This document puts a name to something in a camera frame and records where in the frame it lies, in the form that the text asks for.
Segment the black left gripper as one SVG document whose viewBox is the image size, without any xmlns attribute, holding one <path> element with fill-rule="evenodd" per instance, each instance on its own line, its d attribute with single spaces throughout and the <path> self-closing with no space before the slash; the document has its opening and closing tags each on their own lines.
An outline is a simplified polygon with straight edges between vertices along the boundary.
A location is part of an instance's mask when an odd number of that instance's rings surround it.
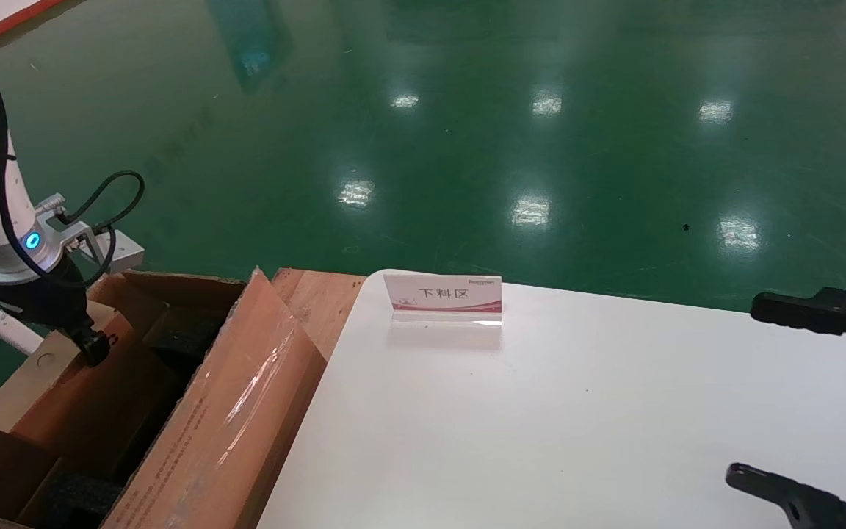
<svg viewBox="0 0 846 529">
<path fill-rule="evenodd" d="M 60 261 L 47 278 L 24 284 L 0 284 L 0 307 L 14 318 L 51 329 L 74 332 L 74 344 L 88 366 L 97 366 L 110 352 L 110 339 L 93 329 L 88 314 L 87 288 L 60 286 L 54 278 L 80 284 L 83 276 L 73 261 Z"/>
</svg>

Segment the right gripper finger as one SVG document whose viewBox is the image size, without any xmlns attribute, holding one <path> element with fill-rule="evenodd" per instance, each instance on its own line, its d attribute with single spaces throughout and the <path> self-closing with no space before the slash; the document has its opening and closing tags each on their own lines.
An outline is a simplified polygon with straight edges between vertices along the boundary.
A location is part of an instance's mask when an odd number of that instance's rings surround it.
<svg viewBox="0 0 846 529">
<path fill-rule="evenodd" d="M 840 336 L 846 334 L 846 290 L 825 287 L 810 298 L 760 292 L 753 298 L 750 316 L 780 327 Z"/>
<path fill-rule="evenodd" d="M 846 501 L 826 490 L 742 463 L 728 467 L 726 484 L 777 505 L 792 528 L 846 528 Z"/>
</svg>

